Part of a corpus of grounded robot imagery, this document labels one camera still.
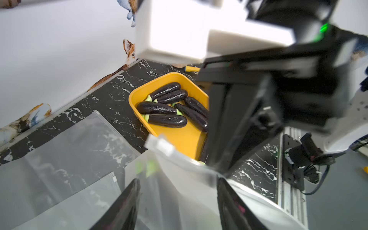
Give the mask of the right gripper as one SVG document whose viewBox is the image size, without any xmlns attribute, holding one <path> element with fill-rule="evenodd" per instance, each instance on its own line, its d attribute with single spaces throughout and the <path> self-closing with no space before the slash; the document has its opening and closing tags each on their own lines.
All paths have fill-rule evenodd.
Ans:
<svg viewBox="0 0 368 230">
<path fill-rule="evenodd" d="M 287 126 L 333 134 L 367 56 L 366 35 L 329 25 L 319 41 L 205 60 L 196 80 L 209 94 L 205 164 L 227 173 Z"/>
</svg>

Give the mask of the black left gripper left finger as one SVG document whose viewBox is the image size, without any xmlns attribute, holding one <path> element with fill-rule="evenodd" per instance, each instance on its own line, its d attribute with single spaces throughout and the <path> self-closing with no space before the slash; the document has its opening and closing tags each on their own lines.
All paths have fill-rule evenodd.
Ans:
<svg viewBox="0 0 368 230">
<path fill-rule="evenodd" d="M 109 210 L 91 227 L 91 229 L 135 229 L 140 197 L 140 180 L 136 178 L 130 182 Z"/>
</svg>

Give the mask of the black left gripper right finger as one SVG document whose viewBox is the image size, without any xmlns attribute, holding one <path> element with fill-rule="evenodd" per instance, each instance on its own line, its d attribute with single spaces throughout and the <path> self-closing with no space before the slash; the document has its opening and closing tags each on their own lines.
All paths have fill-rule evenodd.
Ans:
<svg viewBox="0 0 368 230">
<path fill-rule="evenodd" d="M 217 201 L 222 229 L 266 230 L 267 227 L 253 214 L 226 179 L 217 178 Z"/>
</svg>

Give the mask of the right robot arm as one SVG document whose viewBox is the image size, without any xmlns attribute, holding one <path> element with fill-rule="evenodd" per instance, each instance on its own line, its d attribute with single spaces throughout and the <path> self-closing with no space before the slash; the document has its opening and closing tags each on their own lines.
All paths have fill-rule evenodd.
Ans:
<svg viewBox="0 0 368 230">
<path fill-rule="evenodd" d="M 209 58 L 197 83 L 209 93 L 207 164 L 227 174 L 287 126 L 308 131 L 292 151 L 298 166 L 332 164 L 363 135 L 365 82 L 350 94 L 356 35 L 332 25 L 293 25 L 294 45 Z"/>
</svg>

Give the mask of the frosted zip-top bag front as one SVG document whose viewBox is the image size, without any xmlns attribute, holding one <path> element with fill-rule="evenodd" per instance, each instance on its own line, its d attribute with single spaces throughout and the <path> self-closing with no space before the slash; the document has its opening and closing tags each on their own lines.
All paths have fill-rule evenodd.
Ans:
<svg viewBox="0 0 368 230">
<path fill-rule="evenodd" d="M 149 135 L 146 151 L 125 167 L 125 182 L 140 180 L 137 230 L 223 230 L 217 178 L 223 175 L 178 152 L 164 137 Z M 278 205 L 226 179 L 267 230 L 305 226 Z"/>
</svg>

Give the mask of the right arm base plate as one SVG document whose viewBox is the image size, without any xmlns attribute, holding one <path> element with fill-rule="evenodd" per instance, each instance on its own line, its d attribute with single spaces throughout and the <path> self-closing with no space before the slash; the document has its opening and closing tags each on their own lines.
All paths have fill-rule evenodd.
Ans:
<svg viewBox="0 0 368 230">
<path fill-rule="evenodd" d="M 300 140 L 284 134 L 282 147 L 282 179 L 304 195 L 315 194 L 335 163 L 335 157 L 323 153 L 313 142 L 311 133 L 306 133 Z M 304 179 L 316 183 L 316 188 L 305 192 Z"/>
</svg>

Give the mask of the yellow plastic tray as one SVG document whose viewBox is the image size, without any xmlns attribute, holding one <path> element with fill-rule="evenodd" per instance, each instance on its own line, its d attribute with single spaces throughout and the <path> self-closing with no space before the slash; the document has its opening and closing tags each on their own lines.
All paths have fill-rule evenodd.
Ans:
<svg viewBox="0 0 368 230">
<path fill-rule="evenodd" d="M 150 134 L 155 137 L 163 135 L 180 153 L 197 160 L 205 140 L 206 134 L 204 132 L 196 128 L 191 121 L 188 121 L 188 124 L 183 128 L 149 124 L 136 108 L 138 103 L 147 98 L 148 94 L 171 82 L 180 83 L 182 89 L 187 90 L 189 96 L 197 99 L 205 108 L 209 109 L 209 96 L 189 78 L 177 72 L 163 75 L 133 90 L 129 95 L 129 105 L 133 109 L 135 116 Z"/>
</svg>

